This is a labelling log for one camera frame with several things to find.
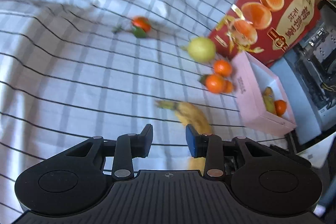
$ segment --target pink box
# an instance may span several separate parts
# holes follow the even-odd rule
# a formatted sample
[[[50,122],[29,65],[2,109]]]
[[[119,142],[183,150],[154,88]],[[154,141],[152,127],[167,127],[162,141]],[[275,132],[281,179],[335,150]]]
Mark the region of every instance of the pink box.
[[[236,87],[236,101],[246,127],[279,137],[296,128],[284,88],[269,68],[246,52],[236,55],[231,64],[234,68],[232,80]],[[273,89],[275,100],[287,102],[287,110],[282,117],[266,110],[262,92],[268,86]]]

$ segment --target white tablecloth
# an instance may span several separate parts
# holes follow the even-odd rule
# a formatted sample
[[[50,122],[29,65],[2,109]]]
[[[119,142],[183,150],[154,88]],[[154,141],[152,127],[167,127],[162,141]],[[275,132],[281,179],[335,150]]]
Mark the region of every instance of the white tablecloth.
[[[286,148],[244,128],[234,95],[198,82],[211,64],[179,48],[209,34],[234,1],[0,0],[0,223],[22,212],[14,193],[21,172],[91,136],[115,140],[151,123],[149,157],[134,159],[134,170],[185,169],[184,127],[155,100],[194,103],[223,140],[243,135]],[[112,33],[136,15],[154,22],[149,38]],[[108,159],[104,172],[111,168]]]

